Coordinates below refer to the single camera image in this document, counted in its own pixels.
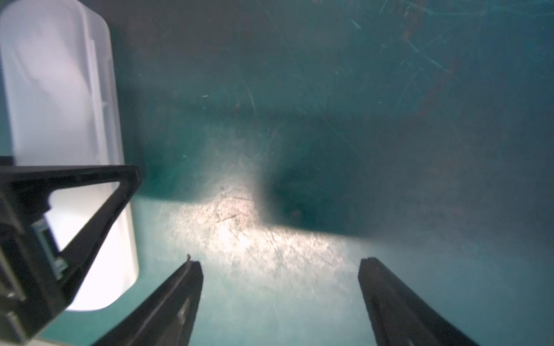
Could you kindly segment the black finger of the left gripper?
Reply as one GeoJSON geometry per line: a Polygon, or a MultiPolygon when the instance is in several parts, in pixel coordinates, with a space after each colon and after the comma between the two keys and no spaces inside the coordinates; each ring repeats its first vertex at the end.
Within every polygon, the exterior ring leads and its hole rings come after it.
{"type": "Polygon", "coordinates": [[[29,342],[73,302],[140,184],[134,165],[1,167],[1,341],[29,342]],[[50,195],[104,183],[118,187],[59,249],[45,217],[50,195]]]}

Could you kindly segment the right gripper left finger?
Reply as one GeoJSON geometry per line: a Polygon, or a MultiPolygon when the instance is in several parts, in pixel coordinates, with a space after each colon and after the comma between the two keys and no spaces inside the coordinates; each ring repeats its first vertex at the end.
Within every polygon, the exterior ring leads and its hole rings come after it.
{"type": "Polygon", "coordinates": [[[96,345],[188,345],[203,288],[200,262],[188,260],[96,345]]]}

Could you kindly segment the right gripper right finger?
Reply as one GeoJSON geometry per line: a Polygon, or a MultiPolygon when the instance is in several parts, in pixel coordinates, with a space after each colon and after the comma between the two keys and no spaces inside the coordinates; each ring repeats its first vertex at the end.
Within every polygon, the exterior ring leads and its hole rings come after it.
{"type": "Polygon", "coordinates": [[[478,345],[377,258],[361,260],[358,280],[376,344],[478,345]]]}

